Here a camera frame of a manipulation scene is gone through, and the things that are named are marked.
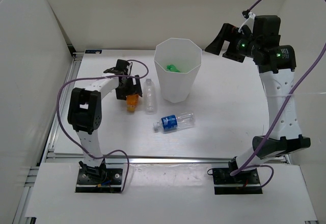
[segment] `bottle cap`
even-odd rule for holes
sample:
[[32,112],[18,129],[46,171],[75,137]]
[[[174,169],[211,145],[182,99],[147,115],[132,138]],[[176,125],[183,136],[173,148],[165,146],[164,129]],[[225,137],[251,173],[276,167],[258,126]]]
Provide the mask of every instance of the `bottle cap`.
[[153,128],[154,128],[154,131],[158,131],[158,129],[159,129],[159,122],[154,122],[153,123]]
[[147,85],[151,85],[151,83],[152,83],[152,79],[147,78],[145,82],[146,82]]

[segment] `plastic bottle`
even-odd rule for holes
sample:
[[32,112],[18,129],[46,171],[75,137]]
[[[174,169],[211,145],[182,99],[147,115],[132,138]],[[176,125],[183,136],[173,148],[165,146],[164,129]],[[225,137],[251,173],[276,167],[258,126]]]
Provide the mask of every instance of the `plastic bottle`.
[[155,85],[151,79],[144,82],[144,100],[145,110],[149,115],[155,114],[157,111]]
[[167,71],[180,73],[180,70],[178,70],[175,65],[167,65]]
[[191,111],[175,115],[166,116],[158,122],[153,123],[154,131],[180,130],[193,127],[195,125],[195,116]]

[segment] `green object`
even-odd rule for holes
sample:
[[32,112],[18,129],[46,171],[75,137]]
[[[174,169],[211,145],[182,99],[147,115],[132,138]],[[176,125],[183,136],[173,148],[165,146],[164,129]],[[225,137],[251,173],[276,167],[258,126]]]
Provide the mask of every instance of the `green object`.
[[175,67],[175,65],[167,65],[167,70],[171,72],[180,73],[180,70],[178,70],[177,67]]

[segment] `white panel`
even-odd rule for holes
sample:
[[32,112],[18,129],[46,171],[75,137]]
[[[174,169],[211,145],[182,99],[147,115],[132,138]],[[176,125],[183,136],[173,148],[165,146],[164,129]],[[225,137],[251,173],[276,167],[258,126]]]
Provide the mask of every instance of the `white panel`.
[[[26,216],[39,223],[275,224],[316,220],[299,166],[273,165],[259,195],[214,195],[206,164],[134,165],[123,194],[75,193],[78,164],[41,165]],[[261,181],[270,171],[259,169]]]
[[[287,0],[281,11],[281,42],[296,51],[298,78],[311,66],[326,41],[324,0]],[[326,57],[298,88],[298,93],[326,91]],[[295,153],[292,160],[301,166],[308,192],[320,223],[326,223],[326,96],[295,97],[298,120],[311,148]]]
[[[247,150],[254,136],[263,135],[263,130],[268,129],[267,100],[251,59],[241,64],[204,52],[188,98],[176,104],[164,100],[160,94],[154,51],[103,50],[102,54],[86,54],[77,77],[101,76],[104,70],[116,65],[117,59],[137,59],[148,65],[148,77],[157,88],[158,112],[147,115],[140,98],[136,112],[130,114],[126,102],[116,99],[115,91],[108,94],[102,100],[102,122],[98,129],[102,153],[123,149],[138,156],[232,158]],[[132,74],[143,75],[145,71],[142,65],[133,64]],[[78,81],[75,86],[90,83]],[[67,122],[67,110],[62,115],[64,125],[78,139]],[[153,131],[153,122],[161,117],[187,110],[195,113],[194,128],[174,133]],[[55,152],[82,153],[60,130]]]
[[0,223],[12,223],[71,58],[46,0],[2,0],[0,37]]
[[[240,25],[256,0],[48,0],[76,50],[154,49],[170,38],[204,48],[224,22]],[[284,0],[265,0],[257,14],[277,14]]]

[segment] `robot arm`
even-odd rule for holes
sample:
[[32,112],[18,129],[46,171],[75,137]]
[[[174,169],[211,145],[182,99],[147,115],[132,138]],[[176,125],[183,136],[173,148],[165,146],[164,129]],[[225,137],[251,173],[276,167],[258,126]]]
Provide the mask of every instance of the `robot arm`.
[[[223,57],[242,63],[245,57],[253,58],[267,96],[269,123],[272,124],[286,96],[293,87],[295,54],[291,46],[280,46],[279,28],[281,20],[276,15],[255,16],[246,14],[247,20],[237,28],[225,23],[215,40],[205,49],[219,55],[224,41],[230,42]],[[238,169],[253,154],[263,136],[253,138],[252,147],[235,157],[229,164],[230,171]],[[295,101],[292,96],[281,118],[270,134],[264,147],[249,163],[259,165],[270,158],[310,147],[310,139],[302,137]]]
[[[102,76],[130,75],[132,63],[125,60],[117,60],[114,68],[107,69]],[[130,77],[113,77],[100,79],[85,88],[74,88],[71,92],[68,123],[76,131],[81,145],[93,156],[101,157],[98,128],[102,120],[102,99],[113,89],[116,97],[126,100],[128,95],[139,94],[142,96],[140,80]],[[102,179],[103,159],[93,159],[84,152],[84,161],[79,162],[87,176],[92,179]]]

